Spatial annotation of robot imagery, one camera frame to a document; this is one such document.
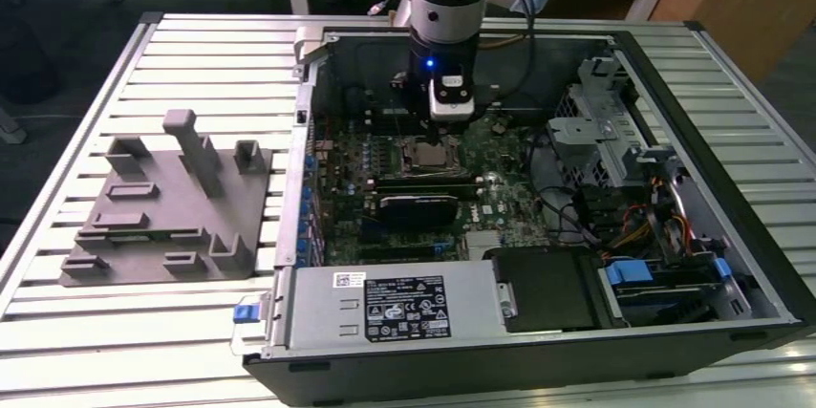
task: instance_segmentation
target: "power supply label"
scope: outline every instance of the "power supply label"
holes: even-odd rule
[[[443,276],[367,279],[364,312],[372,343],[451,337]]]

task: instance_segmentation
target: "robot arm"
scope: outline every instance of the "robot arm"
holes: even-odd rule
[[[520,5],[520,0],[403,0],[400,4],[396,23],[411,28],[406,85],[419,88],[412,97],[423,95],[427,103],[416,112],[431,122],[468,121],[476,112],[474,67],[488,1],[511,8]],[[536,10],[544,2],[535,0]]]

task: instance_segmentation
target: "aluminum extrusion table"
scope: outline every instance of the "aluminum extrusion table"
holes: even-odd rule
[[[0,260],[0,399],[15,406],[275,407],[274,394],[231,352],[232,306],[274,284],[278,215],[299,82],[300,26],[387,26],[364,17],[146,15],[102,86],[44,191]],[[816,157],[704,32],[680,23],[542,21],[562,30],[632,32],[772,236],[816,287]],[[487,28],[523,29],[516,20]],[[108,163],[112,136],[162,133],[171,108],[191,108],[216,148],[256,139],[275,150],[259,276],[246,281],[67,289],[60,265],[74,246]],[[658,126],[647,113],[646,120]],[[660,141],[668,140],[656,131]],[[263,330],[243,337],[256,342]],[[812,405],[812,339],[736,355],[690,376],[391,402],[403,406]]]

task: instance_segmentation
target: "green circuit board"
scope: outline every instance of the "green circuit board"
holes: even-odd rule
[[[530,148],[526,131],[507,129],[504,123],[499,116],[487,115],[471,124],[463,135],[443,139],[450,149],[455,149],[458,159],[456,172],[451,174],[480,178],[479,196],[459,201],[452,224],[427,232],[390,231],[374,242],[362,237],[366,225],[375,220],[367,210],[374,206],[376,195],[372,197],[366,191],[366,182],[408,174],[400,145],[414,138],[372,136],[348,125],[330,143],[319,143],[322,226],[327,239],[324,265],[394,263],[372,262],[362,253],[367,249],[395,247],[435,247],[432,261],[468,260],[466,235],[470,231],[496,231],[502,247],[548,244],[538,195],[523,170]],[[448,174],[430,171],[424,174]]]

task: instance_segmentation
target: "motherboard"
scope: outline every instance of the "motherboard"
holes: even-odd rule
[[[480,260],[548,243],[530,129],[488,114],[431,142],[400,121],[328,119],[319,160],[323,265]]]

